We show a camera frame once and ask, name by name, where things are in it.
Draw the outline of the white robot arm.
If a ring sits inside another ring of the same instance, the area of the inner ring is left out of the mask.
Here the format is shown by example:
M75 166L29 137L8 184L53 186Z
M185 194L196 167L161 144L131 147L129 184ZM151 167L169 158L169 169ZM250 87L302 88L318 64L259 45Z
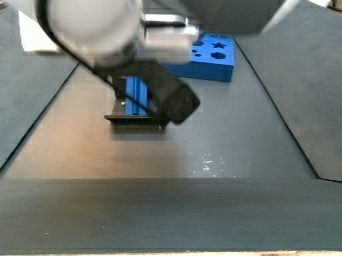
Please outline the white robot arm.
M44 16L63 45L91 64L185 63L199 28L184 16L148 14L141 0L8 0L30 20Z

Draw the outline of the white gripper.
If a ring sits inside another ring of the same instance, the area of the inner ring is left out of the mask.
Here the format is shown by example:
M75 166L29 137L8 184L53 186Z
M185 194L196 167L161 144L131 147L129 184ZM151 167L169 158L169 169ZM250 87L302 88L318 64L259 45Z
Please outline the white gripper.
M199 28L188 18L175 14L143 14L139 27L139 60L163 64L187 63Z

